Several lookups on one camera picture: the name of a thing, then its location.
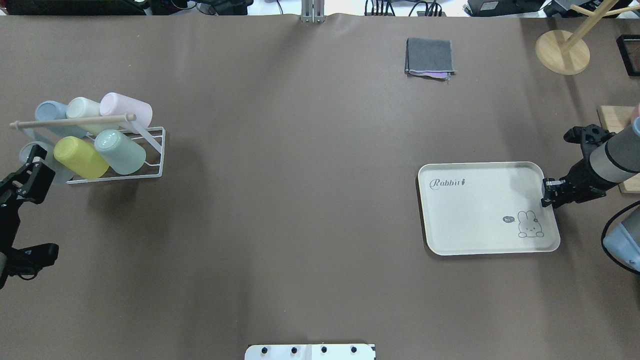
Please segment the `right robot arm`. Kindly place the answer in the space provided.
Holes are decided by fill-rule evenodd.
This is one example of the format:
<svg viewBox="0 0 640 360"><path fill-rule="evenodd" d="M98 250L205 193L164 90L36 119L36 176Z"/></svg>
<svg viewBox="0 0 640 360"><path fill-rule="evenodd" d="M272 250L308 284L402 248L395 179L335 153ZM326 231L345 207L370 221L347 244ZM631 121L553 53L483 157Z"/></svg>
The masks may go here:
<svg viewBox="0 0 640 360"><path fill-rule="evenodd" d="M564 177L542 180L541 205L544 208L603 198L608 190L640 171L638 117L618 132L595 124L574 126L563 134L563 140L578 144L582 159ZM633 202L613 214L606 221L599 239L605 255L618 267L636 276L640 273L639 240L639 202Z"/></svg>

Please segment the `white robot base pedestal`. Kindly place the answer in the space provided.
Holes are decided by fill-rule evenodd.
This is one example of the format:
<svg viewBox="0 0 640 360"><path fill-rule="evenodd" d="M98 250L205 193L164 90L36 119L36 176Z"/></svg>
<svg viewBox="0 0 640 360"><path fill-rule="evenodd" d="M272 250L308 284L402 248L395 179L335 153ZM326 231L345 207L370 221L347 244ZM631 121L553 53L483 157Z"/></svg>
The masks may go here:
<svg viewBox="0 0 640 360"><path fill-rule="evenodd" d="M254 344L247 347L245 360L376 360L374 344Z"/></svg>

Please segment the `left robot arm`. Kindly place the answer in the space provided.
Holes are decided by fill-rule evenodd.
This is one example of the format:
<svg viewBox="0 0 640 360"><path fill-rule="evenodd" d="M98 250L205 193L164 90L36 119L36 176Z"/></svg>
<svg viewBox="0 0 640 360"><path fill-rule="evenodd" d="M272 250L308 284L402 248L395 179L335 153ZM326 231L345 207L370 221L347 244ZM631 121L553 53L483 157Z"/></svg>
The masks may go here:
<svg viewBox="0 0 640 360"><path fill-rule="evenodd" d="M14 248L21 223L19 208L23 203L44 202L55 177L55 171L41 160L28 161L18 171L10 173L1 182L0 250L1 285L9 277L33 280L41 269L55 264L59 246L55 243Z"/></svg>

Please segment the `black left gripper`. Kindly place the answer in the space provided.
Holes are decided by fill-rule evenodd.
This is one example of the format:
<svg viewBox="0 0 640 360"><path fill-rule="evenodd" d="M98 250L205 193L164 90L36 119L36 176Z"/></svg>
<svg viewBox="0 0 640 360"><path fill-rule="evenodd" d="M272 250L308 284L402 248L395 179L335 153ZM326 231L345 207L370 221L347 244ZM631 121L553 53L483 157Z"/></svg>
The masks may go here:
<svg viewBox="0 0 640 360"><path fill-rule="evenodd" d="M1 182L2 206L19 206L23 202L41 204L50 190L55 171L42 161L26 162Z"/></svg>

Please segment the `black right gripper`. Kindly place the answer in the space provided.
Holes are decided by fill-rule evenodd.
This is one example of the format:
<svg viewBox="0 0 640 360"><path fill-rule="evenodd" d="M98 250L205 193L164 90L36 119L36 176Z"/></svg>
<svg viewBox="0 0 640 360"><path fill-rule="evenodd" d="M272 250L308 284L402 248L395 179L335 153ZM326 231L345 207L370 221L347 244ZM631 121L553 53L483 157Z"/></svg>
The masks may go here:
<svg viewBox="0 0 640 360"><path fill-rule="evenodd" d="M603 198L608 189L610 182L599 176L587 159L582 159L564 177L542 180L541 206L558 208L569 203L585 203Z"/></svg>

